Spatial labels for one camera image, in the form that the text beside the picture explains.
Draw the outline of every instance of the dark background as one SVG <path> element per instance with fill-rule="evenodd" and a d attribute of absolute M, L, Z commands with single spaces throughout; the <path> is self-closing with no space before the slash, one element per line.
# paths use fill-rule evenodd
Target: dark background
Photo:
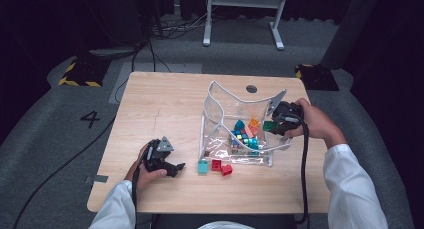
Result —
<path fill-rule="evenodd" d="M 181 16 L 205 13 L 205 0 L 180 0 Z M 350 0 L 287 0 L 283 19 L 334 20 L 339 23 Z M 77 54 L 63 29 L 61 7 L 71 11 L 75 31 L 87 49 L 115 46 L 98 23 L 116 38 L 137 41 L 141 34 L 134 0 L 0 0 L 0 143 L 25 112 L 50 89 L 50 70 Z M 405 184 L 417 228 L 424 202 L 420 123 L 424 70 L 424 0 L 379 0 L 365 25 L 346 71 L 354 77 L 352 93 L 377 125 Z M 158 0 L 160 14 L 173 13 L 173 0 Z M 275 12 L 220 9 L 225 16 L 274 16 Z"/>

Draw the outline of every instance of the floor marking number 4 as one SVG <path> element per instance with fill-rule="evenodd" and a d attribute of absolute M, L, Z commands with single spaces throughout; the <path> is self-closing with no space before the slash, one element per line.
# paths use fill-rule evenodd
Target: floor marking number 4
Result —
<path fill-rule="evenodd" d="M 92 112 L 88 113 L 87 115 L 81 117 L 81 121 L 89 121 L 90 125 L 88 126 L 88 128 L 91 129 L 94 121 L 100 121 L 100 118 L 96 118 L 96 116 L 97 116 L 97 112 L 92 111 Z"/>

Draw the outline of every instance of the white sleeve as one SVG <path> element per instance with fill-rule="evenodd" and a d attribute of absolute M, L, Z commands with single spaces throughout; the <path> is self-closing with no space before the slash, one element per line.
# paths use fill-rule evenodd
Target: white sleeve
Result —
<path fill-rule="evenodd" d="M 327 151 L 324 177 L 331 192 L 330 228 L 388 228 L 374 184 L 348 145 Z"/>
<path fill-rule="evenodd" d="M 89 228 L 134 228 L 135 207 L 131 198 L 131 188 L 130 181 L 116 184 Z"/>

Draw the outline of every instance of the hand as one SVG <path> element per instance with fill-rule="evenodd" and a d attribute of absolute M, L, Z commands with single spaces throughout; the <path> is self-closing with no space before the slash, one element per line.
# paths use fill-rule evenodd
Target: hand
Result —
<path fill-rule="evenodd" d="M 346 144 L 346 139 L 340 129 L 331 119 L 318 107 L 312 106 L 304 98 L 295 102 L 302 106 L 305 116 L 305 123 L 308 124 L 309 136 L 312 138 L 324 139 L 327 148 L 335 145 Z M 303 127 L 299 126 L 294 130 L 287 131 L 285 136 L 296 137 L 303 135 Z"/>
<path fill-rule="evenodd" d="M 147 143 L 143 148 L 140 149 L 140 152 L 138 154 L 137 160 L 132 164 L 130 169 L 128 170 L 127 175 L 125 176 L 125 180 L 132 181 L 133 175 L 135 172 L 135 169 L 137 168 L 138 162 L 140 161 L 140 158 L 143 156 L 144 150 L 146 150 L 147 146 L 149 144 Z M 160 169 L 152 172 L 148 172 L 144 164 L 140 165 L 140 175 L 138 177 L 137 181 L 137 191 L 143 190 L 146 188 L 150 182 L 156 180 L 157 178 L 166 176 L 166 170 Z"/>

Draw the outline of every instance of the handheld controller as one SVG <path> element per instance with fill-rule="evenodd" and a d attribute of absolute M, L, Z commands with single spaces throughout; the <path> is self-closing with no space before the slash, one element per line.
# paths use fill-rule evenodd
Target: handheld controller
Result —
<path fill-rule="evenodd" d="M 178 171 L 184 168 L 185 163 L 175 166 L 165 161 L 165 158 L 171 154 L 173 150 L 174 148 L 166 137 L 163 137 L 162 140 L 151 140 L 140 160 L 144 163 L 148 172 L 165 169 L 167 176 L 175 177 Z"/>
<path fill-rule="evenodd" d="M 277 126 L 270 132 L 284 136 L 286 131 L 296 129 L 303 121 L 303 108 L 295 103 L 281 101 L 272 113 L 272 120 Z"/>

